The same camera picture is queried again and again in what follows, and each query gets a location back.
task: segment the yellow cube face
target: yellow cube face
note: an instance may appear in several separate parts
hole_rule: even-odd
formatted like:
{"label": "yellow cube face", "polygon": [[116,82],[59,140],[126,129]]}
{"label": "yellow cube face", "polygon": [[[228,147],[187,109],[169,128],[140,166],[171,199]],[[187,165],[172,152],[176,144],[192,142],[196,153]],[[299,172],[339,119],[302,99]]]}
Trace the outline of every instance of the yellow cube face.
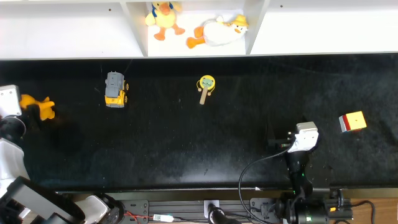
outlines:
{"label": "yellow cube face", "polygon": [[362,111],[346,114],[350,130],[366,128],[365,118]]}

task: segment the toy construction vehicle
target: toy construction vehicle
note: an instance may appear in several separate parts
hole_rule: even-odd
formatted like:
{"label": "toy construction vehicle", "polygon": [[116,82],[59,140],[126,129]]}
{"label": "toy construction vehicle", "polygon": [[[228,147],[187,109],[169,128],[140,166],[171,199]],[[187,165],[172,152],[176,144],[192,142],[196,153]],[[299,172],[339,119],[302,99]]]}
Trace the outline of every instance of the toy construction vehicle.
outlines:
{"label": "toy construction vehicle", "polygon": [[127,104],[129,84],[119,72],[109,72],[105,80],[105,103],[108,107],[123,108]]}

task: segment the wooden handle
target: wooden handle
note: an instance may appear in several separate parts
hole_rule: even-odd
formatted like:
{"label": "wooden handle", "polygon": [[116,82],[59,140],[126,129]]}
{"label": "wooden handle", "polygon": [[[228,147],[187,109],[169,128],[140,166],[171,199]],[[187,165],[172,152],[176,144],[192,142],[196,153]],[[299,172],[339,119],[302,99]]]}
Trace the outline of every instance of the wooden handle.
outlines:
{"label": "wooden handle", "polygon": [[201,92],[201,97],[200,97],[200,101],[199,101],[199,103],[201,105],[205,104],[206,95],[207,95],[207,87],[204,87],[203,91]]}

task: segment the toy wheel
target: toy wheel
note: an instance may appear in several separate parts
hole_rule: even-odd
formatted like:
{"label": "toy wheel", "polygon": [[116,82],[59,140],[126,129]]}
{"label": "toy wheel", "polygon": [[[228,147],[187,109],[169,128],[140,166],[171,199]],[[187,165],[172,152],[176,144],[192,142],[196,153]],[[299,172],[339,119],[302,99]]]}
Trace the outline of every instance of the toy wheel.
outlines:
{"label": "toy wheel", "polygon": [[125,89],[126,91],[129,91],[129,89],[130,89],[129,84],[128,84],[126,81],[124,81],[124,89]]}

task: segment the yellow hat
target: yellow hat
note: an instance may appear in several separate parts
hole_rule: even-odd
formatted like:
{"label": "yellow hat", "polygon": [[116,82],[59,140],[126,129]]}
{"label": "yellow hat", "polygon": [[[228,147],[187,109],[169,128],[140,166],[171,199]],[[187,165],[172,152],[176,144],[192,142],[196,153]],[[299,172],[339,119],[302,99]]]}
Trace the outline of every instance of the yellow hat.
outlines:
{"label": "yellow hat", "polygon": [[232,24],[238,25],[238,26],[249,26],[249,24],[246,22],[246,17],[244,15],[237,15],[236,19],[232,21]]}

